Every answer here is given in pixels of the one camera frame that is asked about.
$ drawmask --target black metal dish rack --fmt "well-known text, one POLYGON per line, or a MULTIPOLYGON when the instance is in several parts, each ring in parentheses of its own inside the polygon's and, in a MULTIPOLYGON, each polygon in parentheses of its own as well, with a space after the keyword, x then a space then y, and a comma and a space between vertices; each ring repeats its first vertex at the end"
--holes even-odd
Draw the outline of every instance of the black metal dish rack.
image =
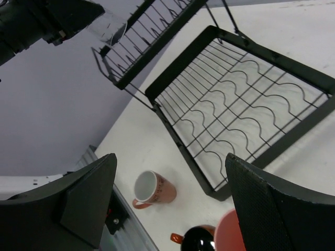
POLYGON ((128 19, 122 40, 114 47, 92 48, 114 85, 124 89, 208 0, 145 0, 128 19))
POLYGON ((223 201, 227 154, 265 168, 334 111, 334 90, 335 79, 209 26, 145 94, 204 192, 223 201))

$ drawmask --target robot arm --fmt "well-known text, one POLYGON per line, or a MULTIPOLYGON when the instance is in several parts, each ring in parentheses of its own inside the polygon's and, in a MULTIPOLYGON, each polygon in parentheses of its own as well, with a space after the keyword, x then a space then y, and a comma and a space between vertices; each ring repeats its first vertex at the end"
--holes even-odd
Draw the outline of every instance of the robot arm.
POLYGON ((0 4, 0 66, 41 38, 60 45, 105 13, 86 0, 3 0, 0 4))

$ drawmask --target wire grid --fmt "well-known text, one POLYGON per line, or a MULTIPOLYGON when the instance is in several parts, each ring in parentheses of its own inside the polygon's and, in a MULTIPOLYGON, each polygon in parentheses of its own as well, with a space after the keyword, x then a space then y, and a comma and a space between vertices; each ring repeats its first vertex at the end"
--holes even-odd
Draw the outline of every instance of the wire grid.
POLYGON ((179 18, 196 0, 149 1, 153 2, 150 7, 129 27, 123 39, 114 45, 106 56, 114 83, 117 83, 161 37, 173 20, 179 18))
POLYGON ((226 155, 252 163, 330 98, 231 44, 213 40, 156 102, 215 191, 226 155))

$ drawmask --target metal frame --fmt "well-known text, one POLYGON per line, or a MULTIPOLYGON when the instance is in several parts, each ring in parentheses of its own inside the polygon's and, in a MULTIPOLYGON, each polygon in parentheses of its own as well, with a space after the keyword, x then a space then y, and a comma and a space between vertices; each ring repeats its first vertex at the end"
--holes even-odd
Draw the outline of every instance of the metal frame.
MULTIPOLYGON (((132 42, 131 39, 129 39, 134 48, 137 48, 137 51, 140 52, 140 55, 138 57, 133 56, 129 52, 129 59, 131 59, 133 62, 128 68, 120 67, 120 65, 116 65, 113 62, 113 59, 111 59, 108 56, 108 53, 110 51, 114 51, 114 48, 109 48, 107 46, 103 47, 100 51, 95 50, 92 48, 94 52, 94 57, 97 61, 97 64, 99 65, 100 72, 106 76, 115 86, 117 86, 119 89, 125 89, 126 86, 131 83, 131 81, 144 69, 144 67, 164 48, 164 46, 179 32, 179 30, 198 12, 199 9, 203 7, 203 5, 206 4, 208 0, 173 0, 173 2, 180 7, 181 12, 176 13, 174 10, 169 9, 163 2, 163 0, 146 0, 137 10, 134 14, 131 15, 131 17, 128 19, 128 25, 125 32, 125 38, 127 38, 127 32, 132 29, 134 24, 140 23, 144 29, 146 27, 139 21, 139 19, 143 16, 146 16, 150 19, 150 16, 146 13, 146 11, 152 7, 154 2, 160 2, 162 3, 167 10, 169 10, 171 16, 174 17, 173 21, 168 22, 166 21, 162 16, 160 21, 165 23, 166 27, 164 30, 159 30, 154 32, 155 40, 153 43, 149 44, 149 47, 147 47, 144 51, 141 51, 136 43, 132 42), (100 65, 99 59, 97 56, 101 57, 102 63, 104 64, 107 74, 103 72, 102 67, 100 65), (122 69, 123 75, 118 76, 120 79, 115 78, 116 71, 113 69, 113 66, 110 64, 114 64, 114 67, 119 67, 119 69, 122 69)), ((146 39, 138 34, 139 38, 141 38, 144 42, 148 44, 146 39)))
POLYGON ((209 26, 203 31, 176 59, 174 62, 147 88, 145 95, 153 105, 153 110, 162 120, 178 149, 181 151, 191 171, 195 175, 203 191, 219 200, 224 201, 230 194, 228 185, 224 185, 218 191, 215 191, 210 185, 208 179, 195 162, 185 144, 174 130, 167 117, 162 112, 161 106, 155 99, 170 85, 170 83, 192 62, 192 60, 214 39, 219 38, 224 42, 230 43, 246 52, 267 61, 281 70, 284 70, 311 86, 321 90, 328 95, 328 100, 323 103, 314 112, 303 119, 297 126, 291 129, 287 134, 274 143, 269 149, 262 153, 253 165, 259 168, 265 168, 270 162, 275 160, 280 154, 288 149, 294 142, 300 139, 304 134, 317 125, 322 119, 335 110, 335 98, 331 95, 335 92, 335 79, 316 71, 308 66, 296 62, 290 58, 271 51, 252 40, 237 36, 227 31, 209 26))

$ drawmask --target gray wall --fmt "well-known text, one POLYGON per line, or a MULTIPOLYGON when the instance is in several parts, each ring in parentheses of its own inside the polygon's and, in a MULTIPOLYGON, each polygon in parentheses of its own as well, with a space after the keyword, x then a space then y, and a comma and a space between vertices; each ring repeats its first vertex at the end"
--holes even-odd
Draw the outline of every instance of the gray wall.
MULTIPOLYGON (((100 0, 128 18, 141 0, 100 0)), ((52 175, 99 145, 130 96, 97 70, 82 31, 63 45, 39 41, 0 67, 0 175, 52 175)), ((145 70, 134 83, 142 83, 145 70)))

